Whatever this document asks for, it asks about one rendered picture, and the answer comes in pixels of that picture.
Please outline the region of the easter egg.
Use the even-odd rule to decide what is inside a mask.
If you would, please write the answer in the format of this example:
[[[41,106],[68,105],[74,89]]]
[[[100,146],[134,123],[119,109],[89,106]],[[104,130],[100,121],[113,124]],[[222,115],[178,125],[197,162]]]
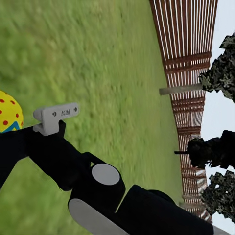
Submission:
[[[0,134],[21,130],[24,116],[19,103],[0,91]]]

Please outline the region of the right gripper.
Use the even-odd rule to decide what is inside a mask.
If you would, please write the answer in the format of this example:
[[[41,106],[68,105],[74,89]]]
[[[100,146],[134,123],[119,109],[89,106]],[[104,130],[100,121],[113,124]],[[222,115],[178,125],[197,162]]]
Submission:
[[[25,149],[19,159],[30,157],[47,174],[47,165],[51,157],[62,147],[72,146],[64,138],[66,124],[59,120],[58,126],[58,133],[48,136],[33,131],[33,127],[21,129]]]

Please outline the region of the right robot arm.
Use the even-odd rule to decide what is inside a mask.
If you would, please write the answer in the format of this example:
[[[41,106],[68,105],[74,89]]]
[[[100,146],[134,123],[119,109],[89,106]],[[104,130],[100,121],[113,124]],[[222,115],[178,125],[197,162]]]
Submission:
[[[231,235],[178,207],[164,192],[138,185],[116,211],[125,193],[120,172],[64,138],[62,119],[78,113],[75,101],[34,110],[41,123],[21,129],[25,149],[19,159],[30,157],[62,191],[71,190],[68,210],[80,226],[93,235]]]

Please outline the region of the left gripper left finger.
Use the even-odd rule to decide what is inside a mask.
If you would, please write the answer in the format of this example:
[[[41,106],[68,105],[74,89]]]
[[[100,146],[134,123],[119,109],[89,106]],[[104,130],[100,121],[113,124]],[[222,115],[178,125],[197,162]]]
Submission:
[[[20,156],[25,142],[21,130],[0,135],[0,189],[4,185]]]

